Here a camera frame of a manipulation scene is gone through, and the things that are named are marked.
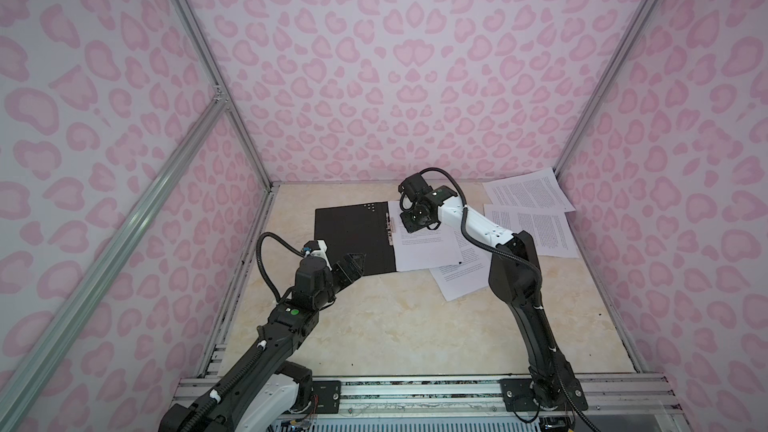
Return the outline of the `blue black file folder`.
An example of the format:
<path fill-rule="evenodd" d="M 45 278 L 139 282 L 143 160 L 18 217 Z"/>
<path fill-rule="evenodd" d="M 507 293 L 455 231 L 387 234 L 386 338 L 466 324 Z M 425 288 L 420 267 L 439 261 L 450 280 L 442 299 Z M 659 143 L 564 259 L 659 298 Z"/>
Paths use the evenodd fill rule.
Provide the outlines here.
<path fill-rule="evenodd" d="M 333 262 L 347 253 L 364 254 L 367 276 L 397 272 L 394 248 L 387 241 L 387 214 L 388 202 L 318 208 L 314 238 L 326 242 L 328 258 Z"/>

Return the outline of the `printed paper sheet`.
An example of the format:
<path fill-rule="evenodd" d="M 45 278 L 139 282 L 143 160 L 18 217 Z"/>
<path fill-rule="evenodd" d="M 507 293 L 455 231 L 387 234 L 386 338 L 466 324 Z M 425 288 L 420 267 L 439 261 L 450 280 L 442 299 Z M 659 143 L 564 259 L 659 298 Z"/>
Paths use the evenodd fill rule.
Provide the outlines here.
<path fill-rule="evenodd" d="M 432 268 L 430 273 L 444 299 L 453 301 L 488 286 L 491 253 L 469 243 L 455 231 L 461 261 L 458 265 Z"/>
<path fill-rule="evenodd" d="M 459 265 L 462 255 L 452 229 L 422 229 L 408 233 L 400 218 L 397 201 L 388 202 L 388 214 L 395 257 L 395 270 L 409 272 Z"/>

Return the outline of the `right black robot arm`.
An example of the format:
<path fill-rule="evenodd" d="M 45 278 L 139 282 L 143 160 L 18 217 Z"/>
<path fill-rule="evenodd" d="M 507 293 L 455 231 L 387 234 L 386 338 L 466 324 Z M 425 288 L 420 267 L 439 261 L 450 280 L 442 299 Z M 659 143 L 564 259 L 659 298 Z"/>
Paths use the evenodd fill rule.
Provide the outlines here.
<path fill-rule="evenodd" d="M 560 349 L 544 310 L 543 274 L 533 237 L 526 231 L 505 228 L 469 206 L 454 179 L 448 186 L 429 185 L 429 167 L 398 186 L 400 220 L 409 233 L 447 226 L 471 245 L 491 254 L 488 285 L 511 311 L 528 356 L 530 400 L 543 410 L 568 407 L 588 409 L 585 393 L 571 364 Z"/>

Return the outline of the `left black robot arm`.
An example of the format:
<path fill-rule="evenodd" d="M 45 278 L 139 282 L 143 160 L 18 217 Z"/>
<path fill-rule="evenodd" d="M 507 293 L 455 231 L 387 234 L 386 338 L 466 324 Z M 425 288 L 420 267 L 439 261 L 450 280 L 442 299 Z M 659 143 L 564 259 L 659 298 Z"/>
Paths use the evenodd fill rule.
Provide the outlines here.
<path fill-rule="evenodd" d="M 331 265 L 310 253 L 301 259 L 294 286 L 258 327 L 255 343 L 206 393 L 191 405 L 173 405 L 161 431 L 233 431 L 268 380 L 300 348 L 319 322 L 321 310 L 359 280 L 365 256 L 346 254 Z"/>

